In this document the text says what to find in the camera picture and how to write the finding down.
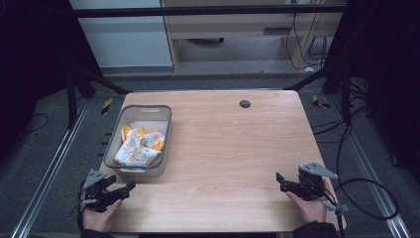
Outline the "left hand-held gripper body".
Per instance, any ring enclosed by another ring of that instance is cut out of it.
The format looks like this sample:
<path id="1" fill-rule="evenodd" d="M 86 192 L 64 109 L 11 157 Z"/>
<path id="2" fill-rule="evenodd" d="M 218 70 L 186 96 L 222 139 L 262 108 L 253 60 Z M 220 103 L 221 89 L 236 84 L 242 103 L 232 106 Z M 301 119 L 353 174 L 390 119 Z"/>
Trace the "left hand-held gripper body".
<path id="1" fill-rule="evenodd" d="M 106 208 L 115 202 L 113 194 L 104 187 L 102 181 L 109 177 L 106 173 L 91 170 L 83 185 L 82 192 L 84 193 L 81 202 L 96 211 L 103 212 Z"/>

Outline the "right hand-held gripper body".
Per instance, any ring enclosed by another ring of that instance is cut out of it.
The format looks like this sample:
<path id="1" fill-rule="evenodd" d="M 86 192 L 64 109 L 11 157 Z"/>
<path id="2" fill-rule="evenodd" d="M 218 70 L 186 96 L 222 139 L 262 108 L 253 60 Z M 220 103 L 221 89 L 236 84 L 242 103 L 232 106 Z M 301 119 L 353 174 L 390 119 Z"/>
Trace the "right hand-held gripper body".
<path id="1" fill-rule="evenodd" d="M 324 195 L 325 185 L 323 178 L 338 179 L 339 176 L 318 163 L 310 163 L 298 167 L 298 178 L 303 200 L 314 200 Z"/>

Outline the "person's left hand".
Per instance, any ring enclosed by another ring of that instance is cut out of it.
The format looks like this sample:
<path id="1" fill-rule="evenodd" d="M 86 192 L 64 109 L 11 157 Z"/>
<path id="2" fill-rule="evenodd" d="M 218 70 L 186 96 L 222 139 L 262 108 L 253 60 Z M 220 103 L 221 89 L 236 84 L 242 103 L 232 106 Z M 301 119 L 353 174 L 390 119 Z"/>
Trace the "person's left hand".
<path id="1" fill-rule="evenodd" d="M 83 228 L 98 232 L 106 232 L 114 213 L 121 205 L 122 200 L 118 199 L 112 205 L 108 206 L 103 212 L 98 212 L 91 208 L 85 208 L 82 212 Z"/>

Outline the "person's right hand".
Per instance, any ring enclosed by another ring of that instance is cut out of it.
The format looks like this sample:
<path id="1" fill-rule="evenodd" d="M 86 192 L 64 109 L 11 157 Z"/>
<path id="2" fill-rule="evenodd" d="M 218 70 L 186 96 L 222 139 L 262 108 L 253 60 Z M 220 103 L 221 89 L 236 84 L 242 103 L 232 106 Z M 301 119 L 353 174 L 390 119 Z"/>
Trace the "person's right hand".
<path id="1" fill-rule="evenodd" d="M 291 191 L 288 191 L 286 195 L 298 207 L 305 223 L 326 221 L 327 207 L 322 198 L 305 201 Z"/>

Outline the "gray plastic bin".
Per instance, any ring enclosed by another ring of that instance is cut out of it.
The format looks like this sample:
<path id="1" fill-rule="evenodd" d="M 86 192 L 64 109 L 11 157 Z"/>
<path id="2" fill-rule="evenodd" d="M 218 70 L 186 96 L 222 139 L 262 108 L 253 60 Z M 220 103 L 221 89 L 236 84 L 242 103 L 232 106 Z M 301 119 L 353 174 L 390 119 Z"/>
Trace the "gray plastic bin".
<path id="1" fill-rule="evenodd" d="M 114 132 L 103 157 L 106 167 L 123 177 L 156 178 L 160 176 L 166 166 L 165 152 L 168 148 L 171 130 L 171 108 L 167 105 L 128 105 L 118 116 Z M 121 131 L 124 125 L 131 128 L 144 127 L 146 130 L 159 130 L 165 134 L 162 154 L 149 166 L 123 166 L 114 161 L 119 148 L 122 146 Z"/>

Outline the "white orange patterned cloth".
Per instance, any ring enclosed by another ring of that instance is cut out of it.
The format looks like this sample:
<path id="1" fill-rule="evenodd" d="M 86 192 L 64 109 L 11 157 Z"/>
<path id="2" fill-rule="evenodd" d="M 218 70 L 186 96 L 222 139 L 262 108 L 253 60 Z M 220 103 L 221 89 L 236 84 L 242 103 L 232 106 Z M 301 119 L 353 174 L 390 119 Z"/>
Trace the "white orange patterned cloth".
<path id="1" fill-rule="evenodd" d="M 121 136 L 123 144 L 114 156 L 114 161 L 119 165 L 149 166 L 162 154 L 165 143 L 162 131 L 124 125 Z"/>

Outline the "yellow black tape piece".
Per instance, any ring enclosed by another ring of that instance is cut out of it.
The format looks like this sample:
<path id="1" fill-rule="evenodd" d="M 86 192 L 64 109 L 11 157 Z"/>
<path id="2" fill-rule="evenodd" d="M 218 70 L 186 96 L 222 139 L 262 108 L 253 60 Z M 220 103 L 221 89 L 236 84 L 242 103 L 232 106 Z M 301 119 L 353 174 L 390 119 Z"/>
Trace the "yellow black tape piece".
<path id="1" fill-rule="evenodd" d="M 112 104 L 112 101 L 113 101 L 113 98 L 107 98 L 105 100 L 104 105 L 101 109 L 101 113 L 100 113 L 101 115 L 106 115 L 107 114 L 107 112 L 110 108 L 110 105 Z"/>
<path id="2" fill-rule="evenodd" d="M 330 104 L 328 103 L 320 103 L 319 99 L 316 95 L 312 95 L 312 104 L 318 106 L 320 108 L 329 109 L 331 108 Z"/>

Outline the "white cabinet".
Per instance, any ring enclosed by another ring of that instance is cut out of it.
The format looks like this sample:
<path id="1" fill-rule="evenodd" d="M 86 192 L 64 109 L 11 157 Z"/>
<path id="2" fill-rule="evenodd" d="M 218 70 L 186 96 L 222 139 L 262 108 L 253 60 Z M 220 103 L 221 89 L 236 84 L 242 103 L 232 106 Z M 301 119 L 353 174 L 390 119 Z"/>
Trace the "white cabinet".
<path id="1" fill-rule="evenodd" d="M 70 0 L 74 10 L 154 8 L 159 0 Z M 172 66 L 163 17 L 79 18 L 101 68 Z"/>

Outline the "light wooden desk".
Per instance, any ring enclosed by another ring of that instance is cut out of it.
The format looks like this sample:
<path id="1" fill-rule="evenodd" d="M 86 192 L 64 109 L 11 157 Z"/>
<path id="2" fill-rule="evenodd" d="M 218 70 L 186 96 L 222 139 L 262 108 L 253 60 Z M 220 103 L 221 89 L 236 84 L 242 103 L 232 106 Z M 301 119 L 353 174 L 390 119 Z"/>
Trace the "light wooden desk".
<path id="1" fill-rule="evenodd" d="M 318 5 L 341 4 L 347 0 L 159 0 L 163 7 Z M 341 13 L 289 13 L 166 16 L 168 37 L 172 41 L 244 37 L 280 37 L 291 63 L 303 66 L 309 60 L 315 38 L 333 37 Z"/>

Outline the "aluminium floor rail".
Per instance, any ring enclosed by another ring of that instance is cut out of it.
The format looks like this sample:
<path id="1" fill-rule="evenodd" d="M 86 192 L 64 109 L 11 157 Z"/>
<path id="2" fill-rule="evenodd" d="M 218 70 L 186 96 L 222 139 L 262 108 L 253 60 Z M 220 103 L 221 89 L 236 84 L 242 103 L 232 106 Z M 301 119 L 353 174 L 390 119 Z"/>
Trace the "aluminium floor rail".
<path id="1" fill-rule="evenodd" d="M 374 198 L 375 204 L 379 210 L 379 214 L 369 214 L 365 209 L 362 209 L 362 213 L 370 218 L 385 222 L 393 238 L 412 238 L 405 222 L 399 215 L 399 203 L 397 202 L 393 193 L 382 184 L 380 178 L 374 171 L 371 163 L 368 161 L 368 157 L 353 132 L 353 127 L 345 123 L 341 116 L 341 106 L 336 96 L 328 95 L 327 99 L 330 102 L 332 110 L 335 112 L 337 118 L 340 120 L 339 125 L 343 128 L 344 133 L 341 136 L 339 142 L 339 150 L 336 156 L 335 170 L 337 173 L 340 172 L 340 158 L 342 154 L 342 148 L 345 143 L 350 145 L 350 150 L 353 153 L 354 159 L 361 170 L 361 178 L 349 178 L 349 179 L 338 179 L 338 188 L 347 198 L 351 200 L 350 195 L 345 191 L 345 185 L 351 182 L 363 182 L 367 185 L 368 191 Z"/>
<path id="2" fill-rule="evenodd" d="M 58 148 L 56 149 L 52 160 L 45 171 L 42 180 L 40 181 L 31 201 L 29 202 L 25 212 L 21 216 L 19 222 L 12 231 L 10 238 L 27 238 L 35 220 L 37 219 L 41 208 L 43 207 L 47 195 L 49 194 L 55 178 L 61 168 L 61 165 L 66 158 L 66 155 L 73 143 L 73 140 L 80 128 L 80 125 L 85 117 L 87 108 L 90 104 L 90 99 L 82 99 L 79 108 L 76 111 L 76 119 L 73 125 L 66 130 Z"/>

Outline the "black frame strut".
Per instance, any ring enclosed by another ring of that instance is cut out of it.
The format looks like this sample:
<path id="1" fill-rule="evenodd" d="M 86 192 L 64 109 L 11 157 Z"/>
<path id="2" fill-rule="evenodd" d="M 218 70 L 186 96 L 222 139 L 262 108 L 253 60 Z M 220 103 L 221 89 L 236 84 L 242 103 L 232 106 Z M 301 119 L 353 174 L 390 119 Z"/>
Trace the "black frame strut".
<path id="1" fill-rule="evenodd" d="M 329 64 L 324 68 L 310 74 L 303 80 L 285 87 L 285 90 L 300 90 L 304 86 L 312 83 L 318 78 L 325 77 L 323 91 L 333 93 L 338 87 L 341 87 L 341 116 L 345 123 L 351 124 L 350 112 L 350 69 L 345 64 Z"/>
<path id="2" fill-rule="evenodd" d="M 93 98 L 95 89 L 90 84 L 91 81 L 111 89 L 118 94 L 128 94 L 130 90 L 118 86 L 104 78 L 103 75 L 94 73 L 83 67 L 73 66 L 66 74 L 66 91 L 68 105 L 68 129 L 71 129 L 77 120 L 75 89 L 78 89 L 83 98 Z"/>

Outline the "black horizontal frame bar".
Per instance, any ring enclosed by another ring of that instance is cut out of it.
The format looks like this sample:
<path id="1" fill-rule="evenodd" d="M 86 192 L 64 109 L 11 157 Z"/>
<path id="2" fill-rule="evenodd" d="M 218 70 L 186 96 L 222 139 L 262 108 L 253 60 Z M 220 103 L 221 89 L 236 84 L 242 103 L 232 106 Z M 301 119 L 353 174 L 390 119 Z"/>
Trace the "black horizontal frame bar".
<path id="1" fill-rule="evenodd" d="M 337 13 L 344 12 L 347 9 L 348 6 L 346 4 L 199 6 L 164 8 L 81 9 L 71 10 L 68 12 L 68 15 L 72 15 L 77 18 L 199 16 L 241 14 Z"/>

